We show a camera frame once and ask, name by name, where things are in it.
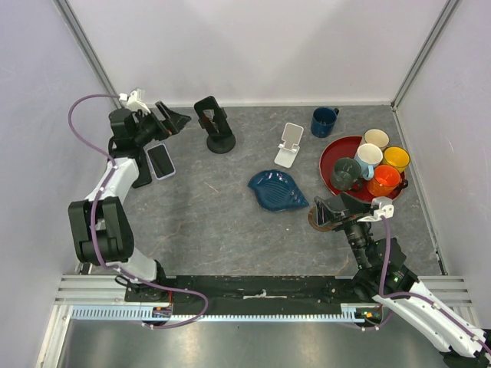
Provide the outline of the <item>purple case phone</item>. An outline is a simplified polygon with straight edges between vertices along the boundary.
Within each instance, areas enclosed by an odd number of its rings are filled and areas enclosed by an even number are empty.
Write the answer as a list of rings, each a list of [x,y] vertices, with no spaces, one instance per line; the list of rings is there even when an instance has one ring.
[[[176,168],[165,144],[160,143],[150,147],[147,150],[147,157],[157,180],[167,179],[176,173]]]

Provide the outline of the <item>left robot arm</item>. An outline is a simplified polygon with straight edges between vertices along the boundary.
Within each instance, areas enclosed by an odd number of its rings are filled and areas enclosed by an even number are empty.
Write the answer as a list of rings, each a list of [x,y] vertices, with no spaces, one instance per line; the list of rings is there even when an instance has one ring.
[[[113,268],[143,282],[141,291],[151,301],[167,296],[168,283],[160,263],[137,249],[123,203],[130,189],[175,174],[163,141],[177,135],[190,120],[160,101],[150,110],[123,107],[112,111],[113,135],[103,152],[106,171],[93,192],[68,207],[78,260]]]

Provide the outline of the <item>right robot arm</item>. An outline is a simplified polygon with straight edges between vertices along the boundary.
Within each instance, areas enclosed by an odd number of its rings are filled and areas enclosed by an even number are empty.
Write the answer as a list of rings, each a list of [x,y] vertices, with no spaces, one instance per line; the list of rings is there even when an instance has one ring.
[[[398,315],[426,337],[448,367],[488,367],[490,331],[464,320],[445,305],[406,265],[406,256],[385,231],[375,240],[371,226],[389,225],[394,204],[388,197],[362,202],[342,192],[330,199],[315,197],[309,220],[319,230],[343,231],[358,272],[351,292],[359,301],[374,301]]]

